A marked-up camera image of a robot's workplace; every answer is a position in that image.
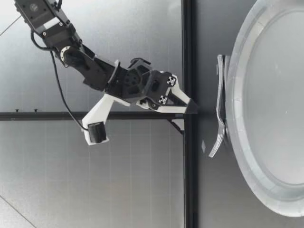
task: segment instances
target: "wire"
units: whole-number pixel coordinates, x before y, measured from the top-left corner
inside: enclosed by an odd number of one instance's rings
[[[48,47],[41,47],[41,46],[39,46],[39,44],[35,40],[34,31],[33,30],[31,30],[31,32],[30,32],[30,37],[31,37],[31,40],[33,41],[33,43],[34,43],[34,45],[36,47],[38,47],[40,50],[49,51],[50,52],[51,57],[52,57],[53,66],[54,66],[56,81],[57,81],[58,89],[59,89],[60,96],[61,96],[61,100],[62,100],[63,104],[65,105],[68,113],[73,118],[73,120],[79,125],[79,127],[81,129],[85,130],[85,131],[88,131],[88,129],[86,129],[83,125],[81,125],[81,123],[75,118],[75,116],[73,115],[72,111],[70,110],[70,108],[68,107],[68,105],[66,103],[65,97],[63,96],[62,87],[61,87],[61,84],[60,84],[60,81],[59,81],[59,77],[58,77],[58,71],[57,71],[57,66],[56,66],[56,62],[55,62],[55,57],[54,57],[54,54],[53,54],[53,50],[54,49],[50,48],[50,47],[48,48]]]
[[[3,196],[0,195],[0,198],[6,202],[11,208],[14,209],[21,217],[23,217],[32,227],[37,228],[27,217],[25,217],[17,208],[15,208],[10,202],[8,202]]]
[[[12,27],[17,20],[19,20],[21,16],[17,17],[3,32],[0,33],[0,37],[10,28]],[[6,204],[8,204],[15,212],[17,212],[21,217],[23,217],[32,227],[37,228],[27,217],[25,217],[16,207],[14,207],[6,198],[0,195],[0,199],[2,199]]]
[[[39,46],[39,44],[36,42],[36,40],[35,40],[35,37],[34,37],[34,31],[33,30],[31,30],[30,31],[30,39],[32,40],[32,42],[33,42],[33,44],[37,47],[37,48],[39,48],[40,50],[43,50],[43,51],[52,51],[53,49],[52,48],[48,48],[48,47],[41,47],[41,46]]]
[[[9,30],[10,27],[12,27],[16,22],[17,20],[19,20],[19,18],[21,18],[21,16],[17,17],[17,19],[15,19],[6,29],[4,29],[3,32],[0,33],[0,37],[7,31]]]
[[[51,57],[52,57],[52,62],[53,62],[53,65],[54,65],[54,71],[55,71],[55,76],[56,76],[56,81],[57,81],[57,85],[58,85],[58,88],[59,88],[59,91],[60,91],[60,96],[61,96],[61,99],[63,101],[63,104],[65,105],[68,113],[70,114],[70,116],[73,118],[73,120],[79,125],[80,128],[82,128],[83,130],[85,131],[88,131],[88,129],[86,129],[83,125],[81,125],[81,123],[74,117],[74,115],[72,114],[70,108],[68,107],[67,103],[66,103],[66,100],[63,96],[63,93],[62,93],[62,88],[61,88],[61,85],[60,85],[60,81],[59,81],[59,77],[58,77],[58,72],[57,72],[57,66],[56,66],[56,62],[55,62],[55,58],[54,58],[54,54],[52,51],[50,51],[51,53]]]
[[[59,0],[57,4],[57,10],[60,10],[61,6],[62,6],[62,0]]]

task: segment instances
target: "gray table surface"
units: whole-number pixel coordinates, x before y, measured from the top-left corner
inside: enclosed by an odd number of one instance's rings
[[[143,57],[182,81],[180,0],[64,0],[62,7],[98,55],[124,67]],[[2,31],[18,16],[13,1],[0,15]],[[0,37],[0,112],[64,111],[49,53],[31,44],[29,31],[19,20]],[[87,111],[102,97],[75,70],[58,70],[73,111]],[[182,228],[182,135],[167,121],[107,127],[111,141],[87,147],[70,121],[1,122],[2,195],[39,228]],[[0,227],[30,227],[1,200],[0,208]]]

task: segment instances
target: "black horizontal bar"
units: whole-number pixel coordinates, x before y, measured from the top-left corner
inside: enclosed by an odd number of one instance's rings
[[[83,119],[86,112],[74,112],[77,119]],[[108,120],[173,120],[182,119],[182,115],[161,114],[156,112],[110,112]],[[69,113],[0,113],[0,121],[38,121],[38,120],[72,120]]]

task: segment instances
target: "black cable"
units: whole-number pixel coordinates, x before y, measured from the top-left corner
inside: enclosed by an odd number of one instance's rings
[[[67,103],[66,103],[66,100],[63,96],[63,93],[62,93],[62,88],[61,88],[61,85],[60,85],[60,81],[59,81],[59,77],[58,77],[58,72],[57,72],[57,66],[56,66],[56,62],[55,62],[55,58],[54,58],[54,54],[52,51],[50,51],[51,53],[51,57],[52,57],[52,62],[53,62],[53,65],[54,65],[54,71],[55,71],[55,76],[56,76],[56,81],[57,81],[57,85],[58,85],[58,88],[59,88],[59,91],[60,91],[60,96],[61,96],[61,99],[63,101],[63,104],[65,105],[68,113],[70,114],[70,116],[73,118],[73,120],[79,125],[80,128],[82,128],[83,130],[87,131],[88,129],[86,129],[83,125],[81,125],[81,123],[74,117],[74,115],[72,114],[70,108],[68,107]]]
[[[21,18],[21,16],[17,17],[16,20],[14,20],[6,29],[4,29],[4,31],[0,33],[0,37],[1,37],[7,30],[9,30],[9,28],[12,27],[13,24],[15,24],[15,23],[17,22],[17,20],[19,20],[19,18]]]
[[[61,9],[61,5],[62,5],[62,0],[59,0],[59,1],[58,1],[58,4],[57,4],[57,10],[60,10],[60,9]]]
[[[88,129],[86,129],[83,125],[81,125],[81,123],[74,117],[73,113],[71,112],[70,108],[68,107],[67,103],[66,103],[66,100],[65,100],[65,97],[63,96],[63,92],[62,92],[62,88],[61,88],[61,84],[60,84],[60,81],[59,81],[59,77],[58,77],[58,71],[57,71],[57,66],[56,66],[56,62],[55,62],[55,57],[54,57],[54,54],[53,54],[53,48],[48,48],[48,47],[41,47],[39,46],[39,44],[36,42],[35,38],[34,38],[34,31],[31,30],[30,31],[30,37],[31,37],[31,40],[33,41],[34,45],[36,47],[38,47],[40,50],[43,50],[43,51],[49,51],[50,54],[51,54],[51,57],[52,57],[52,62],[53,62],[53,66],[54,66],[54,71],[55,71],[55,76],[56,76],[56,81],[57,81],[57,85],[58,85],[58,88],[59,88],[59,92],[60,92],[60,96],[61,96],[61,99],[62,99],[62,102],[63,104],[65,105],[68,113],[70,114],[70,116],[73,118],[73,120],[79,125],[79,127],[85,131],[87,131]]]
[[[35,40],[35,37],[34,37],[34,31],[33,30],[31,30],[30,31],[30,39],[32,40],[32,42],[33,42],[33,44],[37,47],[37,48],[39,48],[40,50],[43,50],[43,51],[52,51],[53,49],[52,48],[48,48],[48,47],[41,47],[41,46],[39,46],[39,44],[36,42],[36,40]]]

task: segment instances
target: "black vertical beam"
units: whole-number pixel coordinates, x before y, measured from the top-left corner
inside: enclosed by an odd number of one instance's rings
[[[197,101],[193,90],[196,77],[195,53],[195,7],[194,1],[182,1],[183,17],[183,82],[186,94]],[[185,115],[184,131],[184,185],[185,185],[185,227],[198,226],[198,150],[196,149],[197,117]]]

